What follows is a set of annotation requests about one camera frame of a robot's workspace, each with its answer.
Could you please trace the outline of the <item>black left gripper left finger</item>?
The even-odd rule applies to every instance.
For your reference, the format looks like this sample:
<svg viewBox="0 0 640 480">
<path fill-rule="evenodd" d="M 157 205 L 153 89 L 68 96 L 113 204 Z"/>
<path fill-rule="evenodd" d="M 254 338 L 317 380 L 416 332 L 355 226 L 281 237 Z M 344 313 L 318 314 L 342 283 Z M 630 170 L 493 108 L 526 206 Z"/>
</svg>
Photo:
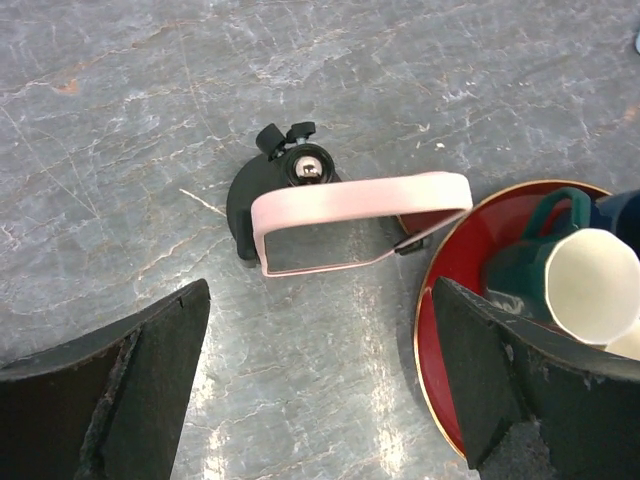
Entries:
<svg viewBox="0 0 640 480">
<path fill-rule="evenodd" d="M 169 478 L 209 313 L 199 279 L 4 365 L 2 478 Z"/>
</svg>

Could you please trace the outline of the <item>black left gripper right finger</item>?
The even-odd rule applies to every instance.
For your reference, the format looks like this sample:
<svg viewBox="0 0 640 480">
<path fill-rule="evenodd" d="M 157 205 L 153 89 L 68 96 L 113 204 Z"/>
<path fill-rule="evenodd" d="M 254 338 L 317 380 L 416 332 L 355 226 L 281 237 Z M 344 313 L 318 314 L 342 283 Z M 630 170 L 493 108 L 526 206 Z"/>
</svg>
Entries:
<svg viewBox="0 0 640 480">
<path fill-rule="evenodd" d="M 639 363 L 433 288 L 437 332 L 470 469 L 483 479 L 636 479 Z"/>
</svg>

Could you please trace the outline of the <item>pink cased phone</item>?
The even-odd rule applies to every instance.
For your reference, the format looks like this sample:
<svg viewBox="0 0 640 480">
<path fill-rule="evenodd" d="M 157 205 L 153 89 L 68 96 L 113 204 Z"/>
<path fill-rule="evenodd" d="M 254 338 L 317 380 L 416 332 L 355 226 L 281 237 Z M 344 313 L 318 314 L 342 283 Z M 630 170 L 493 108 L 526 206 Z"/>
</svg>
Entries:
<svg viewBox="0 0 640 480">
<path fill-rule="evenodd" d="M 406 255 L 421 240 L 464 217 L 473 208 L 468 179 L 458 173 L 434 171 L 417 175 L 287 187 L 259 196 L 251 205 L 253 240 L 261 272 L 278 278 L 339 271 Z M 266 236 L 291 227 L 382 217 L 425 214 L 425 226 L 379 256 L 362 262 L 276 271 L 269 266 Z"/>
</svg>

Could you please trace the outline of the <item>black phone stand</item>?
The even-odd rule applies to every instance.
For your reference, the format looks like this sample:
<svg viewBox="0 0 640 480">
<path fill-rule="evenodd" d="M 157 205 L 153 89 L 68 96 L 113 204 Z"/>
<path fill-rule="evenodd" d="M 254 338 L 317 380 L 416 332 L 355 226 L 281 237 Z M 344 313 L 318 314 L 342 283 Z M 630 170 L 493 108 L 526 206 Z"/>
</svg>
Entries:
<svg viewBox="0 0 640 480">
<path fill-rule="evenodd" d="M 316 132 L 312 121 L 291 126 L 287 133 L 275 124 L 267 125 L 256 137 L 259 154 L 249 160 L 234 177 L 226 200 L 229 230 L 238 258 L 248 267 L 260 267 L 253 240 L 251 205 L 259 196 L 287 187 L 347 182 L 340 178 L 333 157 L 322 146 L 311 142 Z M 388 229 L 399 217 L 382 217 L 334 222 L 275 231 L 266 236 L 269 266 L 276 271 L 371 260 L 405 239 L 377 251 L 373 247 L 350 248 L 344 260 L 337 251 L 347 246 L 350 235 L 377 233 Z M 412 252 L 420 251 L 421 246 Z"/>
</svg>

